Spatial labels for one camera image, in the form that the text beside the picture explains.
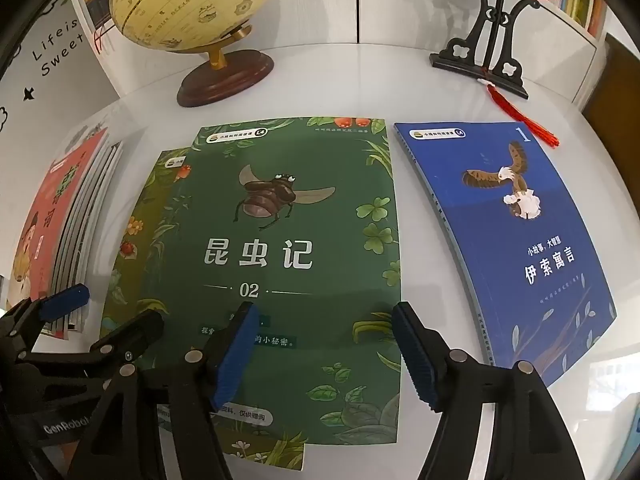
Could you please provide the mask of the dark green insect book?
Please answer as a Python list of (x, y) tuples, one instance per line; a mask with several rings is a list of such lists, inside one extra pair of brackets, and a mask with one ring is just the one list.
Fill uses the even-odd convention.
[(397, 439), (399, 234), (380, 118), (293, 117), (201, 128), (171, 185), (140, 296), (165, 318), (149, 363), (175, 363), (259, 313), (221, 421), (309, 444)]

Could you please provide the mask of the stack of books under red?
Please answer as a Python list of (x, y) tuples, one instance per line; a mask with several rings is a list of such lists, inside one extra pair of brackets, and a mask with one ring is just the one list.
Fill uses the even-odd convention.
[(93, 235), (120, 156), (122, 142), (103, 144), (80, 178), (55, 249), (49, 294), (85, 281)]

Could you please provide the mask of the red poetry book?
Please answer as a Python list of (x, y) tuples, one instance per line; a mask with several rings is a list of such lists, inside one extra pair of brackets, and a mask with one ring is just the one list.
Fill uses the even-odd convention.
[(46, 173), (18, 240), (6, 294), (8, 310), (24, 299), (50, 294), (55, 255), (70, 206), (107, 138), (107, 128), (97, 126)]

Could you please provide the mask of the olive green insect book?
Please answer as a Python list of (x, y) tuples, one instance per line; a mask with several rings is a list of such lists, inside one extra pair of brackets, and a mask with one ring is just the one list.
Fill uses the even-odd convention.
[[(162, 151), (143, 185), (115, 259), (103, 307), (101, 336), (145, 309), (157, 310), (169, 322), (177, 318), (163, 300), (146, 296), (142, 288), (144, 280), (162, 264), (163, 236), (177, 226), (174, 213), (188, 209), (189, 200), (185, 197), (165, 205), (172, 185), (190, 174), (190, 166), (184, 162), (188, 151), (187, 148)], [(213, 422), (224, 454), (265, 466), (303, 469), (305, 443), (300, 434), (278, 439), (261, 434), (244, 422), (232, 422), (230, 427), (222, 426), (220, 417)]]

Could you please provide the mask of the blue fables book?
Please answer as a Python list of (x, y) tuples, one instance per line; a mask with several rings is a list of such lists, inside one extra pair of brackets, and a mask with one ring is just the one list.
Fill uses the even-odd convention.
[(469, 287), (488, 362), (552, 385), (616, 319), (570, 192), (522, 122), (398, 122)]

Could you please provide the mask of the red tassel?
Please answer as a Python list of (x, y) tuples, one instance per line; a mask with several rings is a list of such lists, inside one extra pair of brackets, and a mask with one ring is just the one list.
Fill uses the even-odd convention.
[(516, 122), (522, 122), (534, 136), (549, 145), (550, 148), (558, 148), (560, 146), (560, 140), (551, 131), (518, 110), (492, 82), (484, 78), (477, 78), (477, 82), (486, 88), (490, 98), (503, 113), (506, 113)]

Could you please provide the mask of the yellow desk globe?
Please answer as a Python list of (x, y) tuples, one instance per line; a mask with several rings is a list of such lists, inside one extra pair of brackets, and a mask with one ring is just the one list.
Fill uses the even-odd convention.
[(250, 18), (267, 0), (108, 0), (112, 20), (128, 40), (152, 50), (205, 54), (177, 93), (182, 107), (235, 96), (265, 79), (273, 60), (259, 50), (229, 54), (224, 48), (246, 38)]

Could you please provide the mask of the brown wooden cabinet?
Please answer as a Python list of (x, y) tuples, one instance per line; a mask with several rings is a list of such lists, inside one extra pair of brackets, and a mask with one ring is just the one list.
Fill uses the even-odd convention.
[(617, 165), (638, 165), (639, 59), (612, 35), (605, 47), (604, 70), (584, 115)]

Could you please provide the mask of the round embroidered fan on stand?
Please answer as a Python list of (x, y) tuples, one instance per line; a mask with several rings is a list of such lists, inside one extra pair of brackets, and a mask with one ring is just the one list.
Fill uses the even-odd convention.
[(475, 79), (527, 99), (523, 67), (513, 56), (513, 36), (518, 16), (538, 9), (542, 0), (480, 0), (480, 10), (469, 33), (449, 39), (432, 53), (433, 67)]

